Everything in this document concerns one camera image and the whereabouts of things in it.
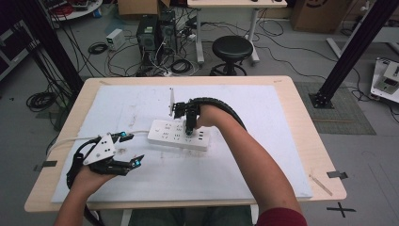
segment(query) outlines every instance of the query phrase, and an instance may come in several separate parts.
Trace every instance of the red sleeve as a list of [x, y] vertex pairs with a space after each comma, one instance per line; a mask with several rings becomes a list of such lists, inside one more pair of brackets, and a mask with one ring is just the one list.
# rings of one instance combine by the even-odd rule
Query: red sleeve
[[305, 218], [292, 209], [273, 208], [261, 213], [256, 226], [306, 226]]

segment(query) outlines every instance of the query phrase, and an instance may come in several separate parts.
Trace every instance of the cardboard box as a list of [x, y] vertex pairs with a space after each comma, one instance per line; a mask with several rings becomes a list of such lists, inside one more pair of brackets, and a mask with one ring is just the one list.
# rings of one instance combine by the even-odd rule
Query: cardboard box
[[120, 15], [160, 14], [163, 6], [169, 7], [170, 0], [119, 0]]
[[265, 13], [260, 10], [258, 17], [266, 19], [290, 19], [293, 9], [294, 8], [268, 8]]
[[353, 0], [297, 0], [291, 25], [293, 30], [334, 33]]

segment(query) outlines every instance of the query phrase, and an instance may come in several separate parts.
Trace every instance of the carpet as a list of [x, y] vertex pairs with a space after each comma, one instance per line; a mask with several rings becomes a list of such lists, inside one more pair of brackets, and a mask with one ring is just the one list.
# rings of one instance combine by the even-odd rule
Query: carpet
[[375, 135], [375, 130], [361, 111], [352, 93], [339, 88], [331, 102], [333, 109], [314, 108], [310, 93], [316, 93], [322, 83], [295, 83], [296, 89], [320, 134]]

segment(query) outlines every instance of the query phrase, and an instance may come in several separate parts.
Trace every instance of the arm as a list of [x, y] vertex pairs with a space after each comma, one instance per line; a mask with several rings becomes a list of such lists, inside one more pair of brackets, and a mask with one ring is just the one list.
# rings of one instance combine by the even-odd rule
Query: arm
[[98, 174], [84, 166], [76, 176], [67, 198], [62, 203], [54, 225], [81, 226], [88, 197], [113, 177], [115, 175]]
[[201, 126], [219, 129], [259, 205], [260, 214], [276, 207], [301, 213], [293, 188], [279, 165], [231, 115], [217, 107], [203, 105], [197, 120], [197, 127]]

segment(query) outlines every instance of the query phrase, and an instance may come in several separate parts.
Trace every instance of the chair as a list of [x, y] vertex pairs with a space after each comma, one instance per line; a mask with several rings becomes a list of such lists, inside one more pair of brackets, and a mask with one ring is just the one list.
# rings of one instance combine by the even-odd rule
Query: chair
[[217, 74], [237, 75], [235, 68], [247, 75], [247, 72], [235, 63], [243, 61], [252, 54], [253, 46], [249, 40], [239, 36], [224, 36], [214, 41], [212, 51], [225, 63], [214, 66], [211, 70], [211, 76]]

